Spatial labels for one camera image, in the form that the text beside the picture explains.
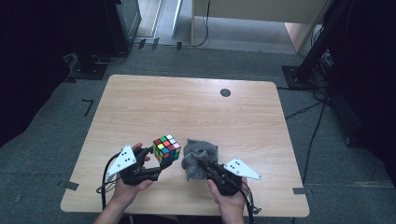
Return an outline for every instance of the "person's left hand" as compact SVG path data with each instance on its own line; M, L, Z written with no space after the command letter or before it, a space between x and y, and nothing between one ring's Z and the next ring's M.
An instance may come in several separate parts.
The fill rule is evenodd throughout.
M138 143L134 145L132 149L140 147L142 147L142 144ZM124 208L127 208L134 201L134 198L140 190L148 188L153 183L152 180L145 180L136 186L131 186L124 184L119 177L119 174L117 174L118 180L116 182L116 189L109 203L116 203Z

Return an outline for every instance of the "wooden table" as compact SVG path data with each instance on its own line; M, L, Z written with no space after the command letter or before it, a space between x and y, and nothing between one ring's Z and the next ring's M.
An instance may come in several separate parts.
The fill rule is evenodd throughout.
M195 17L206 16L208 1L192 0L192 45ZM317 24L321 23L331 2L332 0L210 0L209 17L285 22L291 43L296 52L300 52Z
M223 97L222 89L231 95ZM219 147L219 163L238 157L262 175L263 180L248 180L255 204L262 208L257 217L309 214L305 195L292 190L301 188L302 181L274 83L126 75L113 75L106 85L70 179L79 188L66 190L62 209L101 212L95 190L110 157L126 144L149 147L169 133L182 148L187 138L211 142ZM150 156L147 167L158 166ZM181 160L180 155L157 182L139 192L126 212L218 215L206 181L187 181Z

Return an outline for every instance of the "rubik's cube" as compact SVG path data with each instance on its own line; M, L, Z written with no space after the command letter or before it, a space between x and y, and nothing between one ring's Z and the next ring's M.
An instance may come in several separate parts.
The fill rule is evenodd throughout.
M168 134L154 140L153 143L153 154L159 163L178 159L181 147L172 135Z

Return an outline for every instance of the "gray cloth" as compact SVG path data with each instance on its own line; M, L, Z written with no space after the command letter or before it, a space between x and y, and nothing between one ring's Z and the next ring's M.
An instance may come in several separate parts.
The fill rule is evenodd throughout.
M183 151L181 167L186 170L187 180L206 179L206 171L198 165L199 160L207 162L219 160L218 147L206 141L187 139Z

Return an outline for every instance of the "human arm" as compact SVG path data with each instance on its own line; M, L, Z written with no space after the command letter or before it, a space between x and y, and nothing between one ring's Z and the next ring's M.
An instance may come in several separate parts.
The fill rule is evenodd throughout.
M139 147L142 147L141 143L134 145L133 149ZM94 224L117 224L120 221L125 209L134 201L137 193L140 190L148 188L152 184L151 180L145 180L139 185L130 186L125 185L122 179L119 178L119 175L117 175L117 179L118 180L116 182L116 188L113 197L108 202L106 208L103 210L100 216L94 221Z
M219 193L218 187L211 180L207 180L210 193L215 198L215 202L219 205L219 211L224 224L243 224L244 223L244 208L245 198L241 192L235 193L234 196L222 196Z

